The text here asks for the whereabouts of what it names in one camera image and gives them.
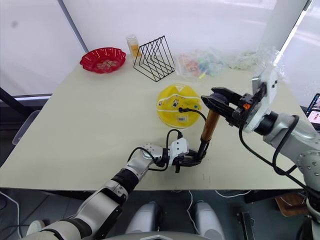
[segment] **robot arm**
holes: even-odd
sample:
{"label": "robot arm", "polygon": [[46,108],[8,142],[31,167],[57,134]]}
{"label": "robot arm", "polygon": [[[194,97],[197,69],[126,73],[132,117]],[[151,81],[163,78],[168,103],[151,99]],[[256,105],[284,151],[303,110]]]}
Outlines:
{"label": "robot arm", "polygon": [[[277,83],[276,74],[266,70],[261,76],[252,80],[252,95],[249,93],[239,95],[226,88],[214,87],[213,94],[201,98],[210,111],[218,113],[231,126],[239,128],[239,137],[243,144],[245,143],[242,132],[256,132],[263,136],[263,141],[276,148],[272,162],[263,160],[278,174],[296,180],[290,173],[296,168],[302,172],[305,185],[300,183],[300,186],[307,191],[306,204],[312,219],[313,239],[318,240],[320,239],[320,134],[308,122],[299,120],[297,116],[277,114],[269,110],[269,105],[276,94]],[[229,103],[236,105],[237,108],[233,109]],[[288,157],[294,166],[287,171],[278,168],[276,165],[278,153]]]}
{"label": "robot arm", "polygon": [[[161,158],[163,149],[155,149],[155,159]],[[153,160],[143,151],[133,157],[111,180],[94,192],[68,219],[54,222],[25,237],[25,240],[80,240],[104,239],[122,212],[121,206],[147,173]]]}

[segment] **red bowl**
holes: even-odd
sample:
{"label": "red bowl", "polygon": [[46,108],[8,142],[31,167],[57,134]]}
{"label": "red bowl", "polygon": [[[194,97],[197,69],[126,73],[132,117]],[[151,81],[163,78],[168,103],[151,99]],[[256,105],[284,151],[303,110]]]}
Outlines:
{"label": "red bowl", "polygon": [[111,73],[126,61],[126,53],[119,48],[103,47],[88,52],[80,61],[85,70],[97,74]]}

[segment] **black metal file holder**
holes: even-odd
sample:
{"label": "black metal file holder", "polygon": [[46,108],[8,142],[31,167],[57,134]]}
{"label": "black metal file holder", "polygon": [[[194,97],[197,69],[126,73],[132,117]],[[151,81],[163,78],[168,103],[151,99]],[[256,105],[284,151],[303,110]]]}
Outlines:
{"label": "black metal file holder", "polygon": [[175,71],[174,60],[165,36],[139,47],[141,56],[137,56],[133,68],[151,80],[158,82]]}

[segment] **plastic bag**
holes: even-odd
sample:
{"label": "plastic bag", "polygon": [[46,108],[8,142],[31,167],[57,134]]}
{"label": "plastic bag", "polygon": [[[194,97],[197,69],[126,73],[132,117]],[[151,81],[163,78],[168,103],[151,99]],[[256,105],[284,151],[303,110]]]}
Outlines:
{"label": "plastic bag", "polygon": [[205,75],[216,76],[227,67],[225,61],[212,49],[178,54],[174,63],[177,75],[197,79],[202,79]]}
{"label": "plastic bag", "polygon": [[229,57],[227,63],[231,69],[251,71],[256,76],[266,68],[273,67],[281,79],[286,77],[281,53],[275,47],[262,47],[256,51],[242,52]]}

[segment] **yellow plastic lid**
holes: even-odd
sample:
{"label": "yellow plastic lid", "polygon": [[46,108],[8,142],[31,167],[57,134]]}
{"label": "yellow plastic lid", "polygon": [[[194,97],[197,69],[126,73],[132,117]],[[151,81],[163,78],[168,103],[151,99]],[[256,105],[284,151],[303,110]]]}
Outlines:
{"label": "yellow plastic lid", "polygon": [[172,128],[187,128],[198,120],[196,112],[179,112],[179,108],[201,111],[201,98],[190,86],[177,83],[160,92],[156,110],[160,119]]}

